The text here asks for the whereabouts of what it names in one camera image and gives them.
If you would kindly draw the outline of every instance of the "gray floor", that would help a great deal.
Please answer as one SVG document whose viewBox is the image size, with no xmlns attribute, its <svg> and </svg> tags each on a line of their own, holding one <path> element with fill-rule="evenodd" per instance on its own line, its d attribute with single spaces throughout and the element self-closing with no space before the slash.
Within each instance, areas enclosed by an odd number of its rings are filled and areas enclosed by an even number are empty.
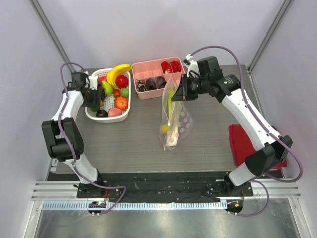
<svg viewBox="0 0 317 238">
<path fill-rule="evenodd" d="M 222 66 L 224 75 L 239 75 L 235 65 Z M 256 100 L 246 68 L 244 82 L 251 101 Z M 77 126 L 85 143 L 85 154 L 101 173 L 162 171 L 226 171 L 235 169 L 229 144 L 228 126 L 237 123 L 215 98 L 200 95 L 185 102 L 194 126 L 184 141 L 172 151 L 163 151 L 159 140 L 162 98 L 139 100 L 131 92 L 131 109 L 126 120 L 97 123 L 79 111 Z M 69 173 L 62 163 L 57 173 Z"/>
<path fill-rule="evenodd" d="M 253 214 L 265 199 L 246 200 L 242 213 Z M 86 217 L 87 211 L 42 211 L 36 238 L 299 238 L 288 199 L 272 199 L 251 218 L 224 210 L 113 211 Z M 57 225 L 70 225 L 59 228 Z"/>
</svg>

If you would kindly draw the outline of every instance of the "gray wood tabletop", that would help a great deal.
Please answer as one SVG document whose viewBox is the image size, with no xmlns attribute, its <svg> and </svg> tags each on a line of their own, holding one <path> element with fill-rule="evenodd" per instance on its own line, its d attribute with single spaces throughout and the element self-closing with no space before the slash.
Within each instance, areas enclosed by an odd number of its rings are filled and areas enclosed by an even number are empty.
<svg viewBox="0 0 317 238">
<path fill-rule="evenodd" d="M 239 78 L 237 66 L 221 68 L 224 75 Z M 258 107 L 245 66 L 243 75 L 248 96 Z M 84 108 L 78 113 L 76 123 L 84 139 L 84 153 L 101 173 L 235 169 L 228 127 L 238 122 L 215 98 L 200 95 L 185 102 L 194 126 L 172 151 L 164 151 L 159 140 L 162 98 L 139 100 L 132 86 L 130 103 L 128 118 L 117 123 L 97 123 L 87 118 Z M 71 173 L 71 169 L 59 163 L 56 173 Z"/>
</svg>

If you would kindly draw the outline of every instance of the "red cloth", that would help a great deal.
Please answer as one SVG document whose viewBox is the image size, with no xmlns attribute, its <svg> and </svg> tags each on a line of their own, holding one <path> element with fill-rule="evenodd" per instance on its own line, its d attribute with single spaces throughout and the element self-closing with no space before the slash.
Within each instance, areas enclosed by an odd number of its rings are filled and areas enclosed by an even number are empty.
<svg viewBox="0 0 317 238">
<path fill-rule="evenodd" d="M 173 73 L 172 72 L 172 68 L 171 68 L 170 64 L 167 61 L 164 61 L 163 63 L 161 63 L 161 66 L 162 66 L 164 74 Z"/>
<path fill-rule="evenodd" d="M 246 157 L 252 155 L 256 151 L 241 125 L 229 126 L 229 140 L 236 166 L 243 164 Z M 283 163 L 275 166 L 274 169 L 280 170 L 282 167 L 286 166 L 287 161 L 284 160 Z"/>
<path fill-rule="evenodd" d="M 170 63 L 170 65 L 172 66 L 174 73 L 182 71 L 182 67 L 180 66 L 180 63 L 178 61 L 174 60 Z"/>
</svg>

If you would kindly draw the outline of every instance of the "transparent plastic bag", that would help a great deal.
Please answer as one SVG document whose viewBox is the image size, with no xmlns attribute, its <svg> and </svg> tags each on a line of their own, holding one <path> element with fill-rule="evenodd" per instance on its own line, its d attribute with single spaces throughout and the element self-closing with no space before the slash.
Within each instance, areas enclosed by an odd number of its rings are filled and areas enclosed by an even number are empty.
<svg viewBox="0 0 317 238">
<path fill-rule="evenodd" d="M 183 102 L 172 102 L 171 97 L 178 86 L 173 77 L 165 85 L 162 97 L 162 122 L 159 139 L 164 150 L 172 150 L 188 135 L 193 119 Z"/>
</svg>

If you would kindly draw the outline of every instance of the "reflective metal surface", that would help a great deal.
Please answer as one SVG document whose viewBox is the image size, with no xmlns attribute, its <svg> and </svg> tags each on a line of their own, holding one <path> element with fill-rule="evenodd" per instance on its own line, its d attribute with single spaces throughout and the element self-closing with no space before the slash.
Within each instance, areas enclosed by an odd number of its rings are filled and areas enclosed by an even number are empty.
<svg viewBox="0 0 317 238">
<path fill-rule="evenodd" d="M 250 199 L 243 213 L 259 211 L 265 199 Z M 299 238 L 288 199 L 272 199 L 262 214 L 243 218 L 224 210 L 114 211 L 100 217 L 84 211 L 42 211 L 36 238 Z"/>
</svg>

